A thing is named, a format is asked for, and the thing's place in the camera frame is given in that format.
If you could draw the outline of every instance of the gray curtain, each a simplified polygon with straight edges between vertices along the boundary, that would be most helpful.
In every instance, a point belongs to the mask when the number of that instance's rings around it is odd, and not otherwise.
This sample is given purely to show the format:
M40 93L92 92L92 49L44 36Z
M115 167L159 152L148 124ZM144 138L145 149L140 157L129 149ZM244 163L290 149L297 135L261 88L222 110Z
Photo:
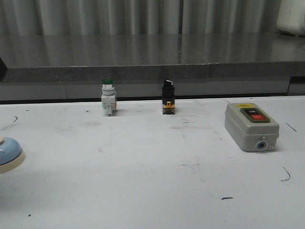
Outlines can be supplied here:
M275 31L280 0L0 0L0 35Z

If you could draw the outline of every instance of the on off switch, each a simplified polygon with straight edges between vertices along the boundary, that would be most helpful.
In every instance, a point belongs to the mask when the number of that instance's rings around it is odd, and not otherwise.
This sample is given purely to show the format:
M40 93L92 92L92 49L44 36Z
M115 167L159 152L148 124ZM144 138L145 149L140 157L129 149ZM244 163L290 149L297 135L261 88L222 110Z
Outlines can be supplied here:
M250 116L251 116L251 118L253 118L254 120L265 120L265 117L262 116L261 114L251 114Z
M264 115L258 108L241 108L240 111L250 120L252 123L269 123L269 118Z

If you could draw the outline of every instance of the gray switch box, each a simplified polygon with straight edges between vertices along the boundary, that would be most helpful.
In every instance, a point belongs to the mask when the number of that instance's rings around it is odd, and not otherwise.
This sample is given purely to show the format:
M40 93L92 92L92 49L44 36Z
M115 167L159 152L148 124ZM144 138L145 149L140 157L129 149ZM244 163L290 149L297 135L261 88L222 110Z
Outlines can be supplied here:
M228 104L224 125L244 151L272 150L279 137L279 124L252 103Z

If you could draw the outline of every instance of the white table surface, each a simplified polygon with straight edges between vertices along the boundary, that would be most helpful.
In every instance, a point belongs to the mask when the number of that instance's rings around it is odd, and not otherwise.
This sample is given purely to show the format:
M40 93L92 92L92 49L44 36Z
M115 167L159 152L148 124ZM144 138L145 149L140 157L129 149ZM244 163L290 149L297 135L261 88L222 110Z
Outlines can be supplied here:
M305 97L226 100L279 123L275 151L242 151L222 99L176 100L175 115L118 102L113 117L100 103L0 105L0 135L26 154L0 175L0 228L304 228Z

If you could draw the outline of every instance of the electrical component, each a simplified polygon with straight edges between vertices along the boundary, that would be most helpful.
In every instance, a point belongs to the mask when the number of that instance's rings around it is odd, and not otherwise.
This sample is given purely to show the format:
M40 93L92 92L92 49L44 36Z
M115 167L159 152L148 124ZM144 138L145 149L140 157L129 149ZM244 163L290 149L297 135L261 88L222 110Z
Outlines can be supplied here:
M173 82L164 80L162 88L163 114L175 114L175 88Z
M23 150L16 140L0 136L0 174L16 168L24 158Z
M279 137L279 124L255 104L228 104L224 125L244 151L272 150Z
M108 116L116 110L116 91L110 78L102 80L102 106Z

